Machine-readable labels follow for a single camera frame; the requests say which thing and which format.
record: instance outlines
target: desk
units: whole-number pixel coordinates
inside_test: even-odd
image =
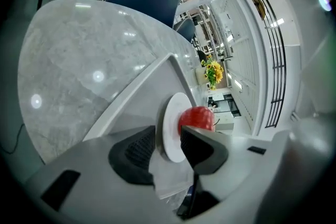
[[[198,105],[200,61],[193,46],[163,23],[95,0],[56,0],[31,21],[18,67],[19,103],[41,158],[52,161],[82,141],[94,122],[140,72],[176,54]]]

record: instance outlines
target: black cable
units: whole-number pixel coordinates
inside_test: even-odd
[[[220,119],[218,119],[218,121],[214,124],[214,126],[220,121]]]
[[[14,148],[13,148],[12,151],[7,151],[6,149],[4,149],[4,148],[2,147],[2,144],[0,143],[0,148],[1,148],[1,150],[2,150],[3,152],[5,152],[6,154],[11,155],[11,154],[13,154],[13,153],[16,151],[17,146],[18,146],[18,144],[19,144],[19,137],[20,137],[21,130],[22,130],[23,126],[25,126],[24,123],[21,124],[20,129],[19,129],[19,131],[18,131],[18,133],[17,133],[17,135],[16,135],[16,142],[15,142],[15,146],[14,146]]]

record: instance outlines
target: white cabinet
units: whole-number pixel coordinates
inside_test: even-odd
[[[234,118],[232,117],[231,112],[222,112],[222,113],[215,113],[215,123],[218,124],[226,124],[226,123],[233,123]]]
[[[210,95],[210,96],[212,96],[212,99],[213,99],[214,101],[224,100],[224,96],[223,96],[222,93],[215,93],[215,94],[212,94],[212,95]]]

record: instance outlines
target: black slot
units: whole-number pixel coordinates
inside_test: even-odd
[[[264,153],[266,152],[266,149],[257,146],[251,146],[247,150],[261,155],[264,155]]]
[[[64,171],[42,194],[41,199],[51,208],[58,211],[79,176],[79,172],[72,170]]]

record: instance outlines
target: ceiling light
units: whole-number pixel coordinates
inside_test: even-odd
[[[273,22],[271,24],[271,27],[276,27],[277,25],[281,25],[283,24],[285,21],[281,18],[281,19],[278,19],[276,22]]]
[[[34,109],[39,109],[42,105],[42,98],[39,94],[34,94],[30,99],[30,104]]]
[[[78,8],[90,8],[91,5],[85,5],[85,4],[76,3],[76,7],[78,7]]]
[[[242,85],[237,80],[235,80],[235,83],[237,84],[238,87],[240,87],[241,90],[243,89]]]
[[[331,5],[329,3],[329,0],[319,0],[319,3],[325,11],[331,11]]]
[[[104,73],[101,71],[95,71],[93,73],[93,80],[96,82],[102,82],[104,80]]]

